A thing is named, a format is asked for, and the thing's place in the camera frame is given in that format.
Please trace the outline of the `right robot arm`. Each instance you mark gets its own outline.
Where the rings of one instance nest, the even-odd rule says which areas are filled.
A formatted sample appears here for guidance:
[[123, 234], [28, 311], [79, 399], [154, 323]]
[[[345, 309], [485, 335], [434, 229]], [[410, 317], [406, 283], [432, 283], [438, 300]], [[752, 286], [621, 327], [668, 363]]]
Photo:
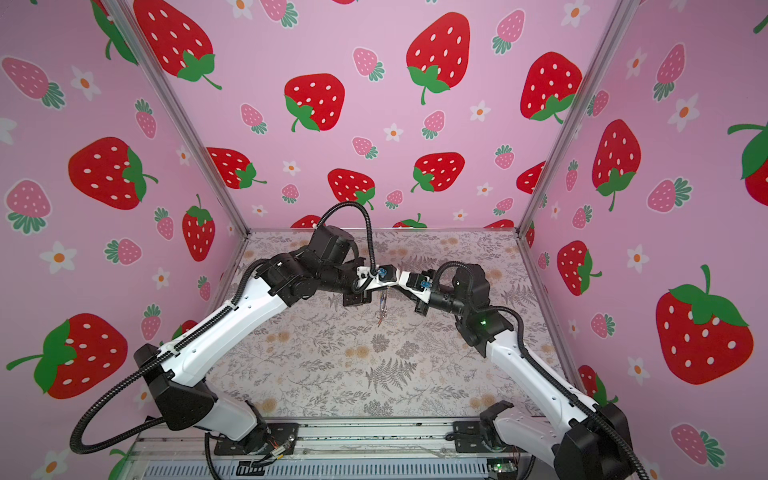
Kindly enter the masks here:
[[600, 405], [536, 356], [524, 342], [524, 321], [494, 305], [477, 264], [448, 262], [435, 271], [404, 274], [398, 282], [416, 310], [451, 314], [468, 346], [506, 373], [534, 401], [541, 419], [503, 405], [488, 413], [490, 434], [553, 468], [560, 479], [644, 479], [628, 420], [615, 405]]

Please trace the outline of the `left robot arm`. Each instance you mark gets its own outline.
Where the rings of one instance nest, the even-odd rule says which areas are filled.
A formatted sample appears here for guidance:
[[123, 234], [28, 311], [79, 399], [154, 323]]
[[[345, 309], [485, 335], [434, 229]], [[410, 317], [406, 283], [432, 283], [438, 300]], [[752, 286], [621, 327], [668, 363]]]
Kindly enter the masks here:
[[359, 304], [369, 301], [372, 290], [396, 284], [394, 266], [367, 267], [358, 257], [349, 259], [356, 249], [348, 232], [319, 226], [308, 245], [251, 264], [235, 295], [193, 329], [155, 354], [136, 353], [143, 366], [160, 362], [144, 378], [161, 421], [172, 431], [198, 428], [234, 441], [261, 438], [267, 424], [258, 410], [216, 392], [206, 383], [207, 373], [267, 320], [319, 291]]

